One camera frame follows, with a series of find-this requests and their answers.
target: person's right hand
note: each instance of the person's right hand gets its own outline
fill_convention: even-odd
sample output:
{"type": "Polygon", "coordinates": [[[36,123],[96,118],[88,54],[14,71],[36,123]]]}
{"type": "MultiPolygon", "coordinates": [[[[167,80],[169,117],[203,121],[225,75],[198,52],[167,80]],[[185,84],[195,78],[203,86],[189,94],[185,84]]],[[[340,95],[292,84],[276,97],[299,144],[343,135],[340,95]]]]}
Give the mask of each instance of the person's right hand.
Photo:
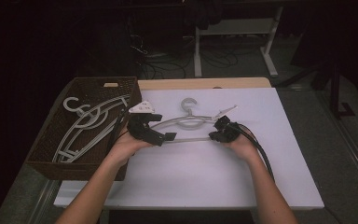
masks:
{"type": "MultiPolygon", "coordinates": [[[[254,137],[249,130],[244,130],[250,136],[254,137]]],[[[240,157],[242,160],[249,161],[250,159],[257,157],[259,158],[257,148],[252,142],[243,134],[240,134],[237,139],[230,143],[222,143],[224,147],[229,147],[240,157]]]]}

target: white board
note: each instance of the white board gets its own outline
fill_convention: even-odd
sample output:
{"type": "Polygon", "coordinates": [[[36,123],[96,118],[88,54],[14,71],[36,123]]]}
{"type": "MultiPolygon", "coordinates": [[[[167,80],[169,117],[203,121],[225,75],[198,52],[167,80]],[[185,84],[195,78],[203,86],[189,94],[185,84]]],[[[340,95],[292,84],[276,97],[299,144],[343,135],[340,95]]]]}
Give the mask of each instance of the white board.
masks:
{"type": "MultiPolygon", "coordinates": [[[[217,89],[142,91],[163,120],[186,115],[181,102],[198,103],[193,115],[215,116],[237,105],[227,116],[246,125],[265,149],[278,188],[295,209],[324,207],[321,196],[298,147],[275,89],[217,89]]],[[[177,138],[207,137],[212,123],[195,131],[174,125],[159,132],[178,132],[177,138]]],[[[67,206],[85,181],[62,181],[54,202],[67,206]]],[[[126,178],[115,182],[105,202],[115,209],[246,209],[255,207],[255,195],[247,165],[213,141],[163,144],[137,152],[126,178]]]]}

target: dark background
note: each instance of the dark background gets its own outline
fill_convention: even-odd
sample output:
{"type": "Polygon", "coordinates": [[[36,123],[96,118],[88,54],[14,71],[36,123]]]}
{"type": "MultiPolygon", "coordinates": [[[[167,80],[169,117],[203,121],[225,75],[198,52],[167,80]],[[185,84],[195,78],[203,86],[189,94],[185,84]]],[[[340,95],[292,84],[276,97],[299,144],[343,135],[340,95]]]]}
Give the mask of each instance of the dark background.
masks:
{"type": "MultiPolygon", "coordinates": [[[[135,27],[144,35],[176,27],[150,39],[180,41],[181,9],[165,13],[177,17],[163,21],[153,19],[156,13],[141,12],[135,27]]],[[[128,11],[67,11],[53,1],[0,1],[0,205],[54,100],[73,77],[138,76],[128,19],[128,11]]],[[[279,33],[300,35],[307,26],[294,64],[308,67],[332,58],[358,88],[358,3],[287,7],[279,33]]]]}

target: wire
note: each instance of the wire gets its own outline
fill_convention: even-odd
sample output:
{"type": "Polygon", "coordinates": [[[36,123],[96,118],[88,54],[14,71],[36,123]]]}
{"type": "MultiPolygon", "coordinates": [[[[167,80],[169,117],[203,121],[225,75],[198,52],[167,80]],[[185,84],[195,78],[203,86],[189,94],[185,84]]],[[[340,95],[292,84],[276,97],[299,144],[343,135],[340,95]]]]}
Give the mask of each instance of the wire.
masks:
{"type": "Polygon", "coordinates": [[[172,63],[180,60],[180,55],[165,54],[158,57],[146,57],[149,63],[172,63]]]}
{"type": "Polygon", "coordinates": [[[126,115],[126,113],[130,110],[131,106],[127,105],[126,108],[122,109],[120,114],[118,114],[115,125],[113,127],[113,130],[111,132],[111,137],[109,139],[109,143],[107,145],[107,149],[106,149],[106,155],[109,153],[110,149],[112,148],[112,146],[115,144],[115,142],[118,140],[119,137],[115,138],[115,135],[118,131],[118,126],[120,126],[122,120],[124,119],[124,116],[126,115]]]}
{"type": "Polygon", "coordinates": [[[123,136],[125,133],[127,133],[127,132],[128,132],[128,130],[127,130],[126,132],[122,133],[121,135],[119,135],[118,138],[116,139],[116,141],[117,141],[121,136],[123,136]]]}
{"type": "Polygon", "coordinates": [[[153,71],[154,71],[154,75],[152,76],[152,79],[155,78],[155,74],[160,74],[162,76],[162,78],[164,78],[164,76],[162,75],[161,71],[158,70],[162,70],[162,71],[176,71],[176,70],[182,70],[183,71],[183,78],[187,77],[187,72],[186,72],[186,67],[190,64],[192,57],[189,56],[188,59],[185,61],[184,65],[181,65],[179,63],[174,63],[177,61],[180,61],[181,58],[179,58],[180,56],[173,55],[172,58],[168,58],[168,59],[164,59],[164,60],[156,60],[156,59],[149,59],[147,58],[147,60],[144,62],[144,64],[146,66],[150,66],[153,71]]]}
{"type": "Polygon", "coordinates": [[[149,75],[147,73],[147,67],[144,69],[144,65],[141,64],[141,70],[142,70],[142,73],[144,73],[145,75],[145,79],[148,80],[149,79],[149,75]]]}
{"type": "Polygon", "coordinates": [[[143,53],[143,54],[147,54],[147,53],[148,53],[147,50],[145,50],[145,49],[138,49],[138,48],[136,48],[136,47],[133,46],[133,45],[130,45],[130,47],[133,48],[133,49],[138,50],[140,53],[143,53]]]}
{"type": "MultiPolygon", "coordinates": [[[[251,133],[251,135],[253,135],[251,130],[248,129],[245,125],[243,125],[243,124],[239,124],[239,125],[241,127],[245,128],[246,130],[248,130],[251,133]]],[[[271,165],[269,164],[269,158],[267,157],[267,154],[264,151],[264,149],[258,143],[257,139],[255,137],[252,137],[250,134],[246,133],[243,129],[233,127],[230,124],[228,124],[227,127],[229,127],[231,129],[241,133],[243,136],[245,136],[247,139],[249,139],[249,141],[252,142],[252,144],[258,149],[258,151],[260,152],[261,156],[263,157],[263,160],[264,160],[264,163],[266,164],[266,167],[267,167],[267,170],[269,172],[269,175],[271,176],[272,180],[275,182],[274,174],[272,173],[272,168],[271,168],[271,165]]]]}
{"type": "Polygon", "coordinates": [[[200,53],[203,61],[217,68],[229,68],[230,66],[236,65],[239,61],[237,56],[246,55],[258,50],[258,47],[255,47],[245,52],[237,52],[244,43],[247,43],[245,38],[237,45],[232,45],[232,41],[227,44],[222,38],[219,38],[219,40],[220,44],[218,47],[206,45],[201,48],[203,52],[200,53]]]}
{"type": "Polygon", "coordinates": [[[144,71],[144,73],[145,73],[145,78],[146,78],[146,79],[155,79],[156,74],[161,75],[161,78],[164,79],[164,76],[162,75],[162,73],[159,72],[159,71],[157,71],[157,70],[156,70],[156,67],[155,67],[154,65],[152,65],[152,64],[150,64],[150,63],[144,63],[144,65],[145,65],[145,71],[144,71]],[[148,74],[149,74],[149,71],[147,70],[147,66],[149,66],[149,67],[153,70],[153,76],[152,76],[151,78],[149,78],[149,75],[148,75],[148,74]]]}

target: white desk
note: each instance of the white desk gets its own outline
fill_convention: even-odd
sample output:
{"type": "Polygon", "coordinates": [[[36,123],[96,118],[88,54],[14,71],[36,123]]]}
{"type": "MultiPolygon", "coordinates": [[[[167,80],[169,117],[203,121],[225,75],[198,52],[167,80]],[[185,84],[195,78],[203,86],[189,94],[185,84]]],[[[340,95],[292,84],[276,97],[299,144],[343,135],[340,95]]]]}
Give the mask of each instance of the white desk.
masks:
{"type": "Polygon", "coordinates": [[[269,51],[278,28],[283,7],[278,7],[273,18],[258,18],[245,20],[222,20],[216,25],[210,25],[208,30],[196,28],[196,45],[194,53],[194,73],[196,77],[202,77],[200,59],[200,36],[201,35],[242,35],[242,34],[268,34],[268,40],[264,47],[260,48],[269,74],[277,77],[278,72],[269,56],[269,51]]]}
{"type": "MultiPolygon", "coordinates": [[[[192,97],[199,103],[195,115],[214,116],[219,109],[239,108],[228,116],[248,126],[265,149],[278,188],[294,209],[324,207],[298,147],[275,89],[142,91],[143,98],[163,120],[186,114],[180,103],[192,97]]],[[[178,132],[177,138],[202,137],[214,131],[205,124],[196,131],[175,126],[159,130],[178,132]]],[[[62,181],[54,202],[68,205],[84,181],[62,181]]],[[[255,207],[249,170],[229,150],[212,141],[164,144],[137,152],[126,179],[114,183],[105,208],[114,209],[246,209],[255,207]]]]}

